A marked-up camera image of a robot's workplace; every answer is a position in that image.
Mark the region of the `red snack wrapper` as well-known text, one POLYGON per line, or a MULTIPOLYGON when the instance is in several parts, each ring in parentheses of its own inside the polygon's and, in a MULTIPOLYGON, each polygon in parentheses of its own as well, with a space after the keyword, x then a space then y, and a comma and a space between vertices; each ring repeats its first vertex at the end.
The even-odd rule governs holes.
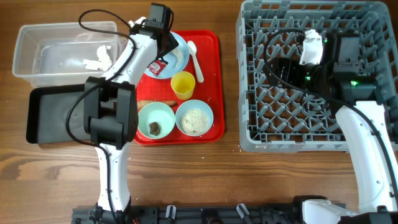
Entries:
POLYGON ((167 66, 167 63, 161 60, 156 60, 155 62, 152 62, 149 66, 148 66, 148 70, 154 75, 154 76, 158 76, 163 69, 167 66))

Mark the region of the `yellow plastic cup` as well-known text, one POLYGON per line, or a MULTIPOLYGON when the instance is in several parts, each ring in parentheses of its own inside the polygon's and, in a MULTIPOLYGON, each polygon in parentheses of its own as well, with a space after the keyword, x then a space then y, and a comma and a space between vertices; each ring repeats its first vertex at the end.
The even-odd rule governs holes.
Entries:
POLYGON ((186 71, 176 73, 171 79, 171 87, 180 100, 188 100, 195 89, 195 77, 186 71))

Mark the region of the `white tissue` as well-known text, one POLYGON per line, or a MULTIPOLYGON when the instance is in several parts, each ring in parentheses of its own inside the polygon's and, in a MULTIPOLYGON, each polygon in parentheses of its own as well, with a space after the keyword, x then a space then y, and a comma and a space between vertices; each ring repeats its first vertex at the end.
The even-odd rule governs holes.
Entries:
POLYGON ((110 45, 101 45, 97 48, 96 54, 97 60, 83 60, 83 65, 87 70, 101 70, 106 72, 109 68, 112 67, 113 62, 111 57, 108 55, 108 50, 111 49, 110 45))

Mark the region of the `light blue bowl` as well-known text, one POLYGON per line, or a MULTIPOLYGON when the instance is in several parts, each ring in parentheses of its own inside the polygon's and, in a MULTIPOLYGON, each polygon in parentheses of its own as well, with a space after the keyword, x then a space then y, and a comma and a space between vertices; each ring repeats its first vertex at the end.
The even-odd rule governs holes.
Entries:
POLYGON ((204 101, 188 100, 177 108, 175 122, 183 134, 197 137, 210 130, 214 115, 210 106, 204 101))

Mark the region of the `white rice grains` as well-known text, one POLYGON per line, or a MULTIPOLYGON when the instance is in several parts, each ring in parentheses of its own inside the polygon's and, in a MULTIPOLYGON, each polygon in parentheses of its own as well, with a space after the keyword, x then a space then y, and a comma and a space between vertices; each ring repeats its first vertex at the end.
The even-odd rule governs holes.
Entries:
POLYGON ((199 136, 208 130, 208 115, 201 109, 189 109, 180 119, 180 126, 185 134, 199 136))

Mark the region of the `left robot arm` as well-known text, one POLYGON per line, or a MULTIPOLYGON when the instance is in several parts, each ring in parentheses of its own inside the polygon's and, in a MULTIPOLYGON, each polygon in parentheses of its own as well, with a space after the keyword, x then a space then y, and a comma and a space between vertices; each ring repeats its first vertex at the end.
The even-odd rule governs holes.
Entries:
POLYGON ((113 66, 85 82, 83 125, 98 155, 101 186, 93 222, 132 223, 127 152, 138 126, 136 85, 150 64, 177 47, 173 19, 171 8, 151 4, 149 17, 127 25, 127 46, 113 66))

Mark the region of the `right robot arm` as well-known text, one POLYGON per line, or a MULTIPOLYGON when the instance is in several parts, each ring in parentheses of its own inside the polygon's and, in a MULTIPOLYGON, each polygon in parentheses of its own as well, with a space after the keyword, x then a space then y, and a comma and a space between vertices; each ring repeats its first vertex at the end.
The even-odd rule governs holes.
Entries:
POLYGON ((324 99, 349 147, 358 185, 359 210, 325 198, 298 199, 300 223, 396 223, 397 161, 387 132, 384 100, 374 77, 361 75, 359 36, 298 30, 299 60, 274 58, 263 71, 283 84, 324 99))

